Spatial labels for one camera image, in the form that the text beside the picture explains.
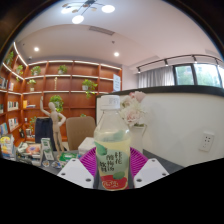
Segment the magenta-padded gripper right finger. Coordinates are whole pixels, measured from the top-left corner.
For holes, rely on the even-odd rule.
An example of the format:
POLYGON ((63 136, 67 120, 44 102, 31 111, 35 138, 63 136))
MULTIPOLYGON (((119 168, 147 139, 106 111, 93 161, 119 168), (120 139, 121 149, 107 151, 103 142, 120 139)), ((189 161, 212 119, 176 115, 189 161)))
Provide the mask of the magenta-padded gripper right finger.
POLYGON ((148 159, 138 150, 130 149, 129 188, 141 188, 169 173, 156 158, 148 159))

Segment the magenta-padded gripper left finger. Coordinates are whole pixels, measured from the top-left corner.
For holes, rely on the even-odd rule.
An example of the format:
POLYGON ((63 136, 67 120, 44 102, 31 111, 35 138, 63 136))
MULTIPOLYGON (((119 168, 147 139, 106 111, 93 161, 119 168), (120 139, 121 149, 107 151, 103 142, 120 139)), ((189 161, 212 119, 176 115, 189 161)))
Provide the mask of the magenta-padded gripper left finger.
POLYGON ((96 174, 96 148, 92 148, 79 159, 70 159, 58 176, 81 187, 93 189, 96 174))

